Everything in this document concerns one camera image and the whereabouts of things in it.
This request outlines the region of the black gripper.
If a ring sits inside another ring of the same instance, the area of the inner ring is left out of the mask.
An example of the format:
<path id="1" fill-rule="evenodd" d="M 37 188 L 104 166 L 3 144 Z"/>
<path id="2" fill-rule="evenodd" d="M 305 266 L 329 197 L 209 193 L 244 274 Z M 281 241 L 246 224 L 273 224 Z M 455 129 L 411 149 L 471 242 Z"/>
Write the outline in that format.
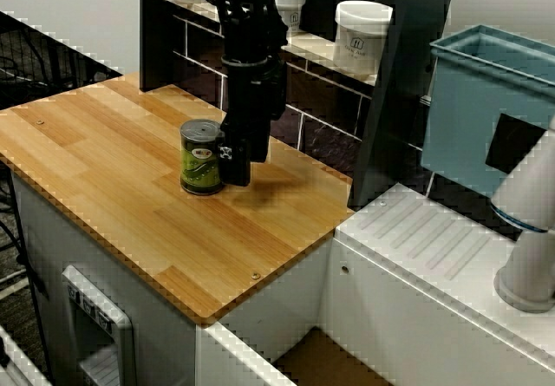
<path id="1" fill-rule="evenodd" d="M 287 68 L 278 55 L 257 62 L 225 55 L 222 63 L 228 110 L 217 138 L 219 176 L 226 185 L 248 186 L 251 161 L 266 161 L 271 122 L 284 112 Z"/>

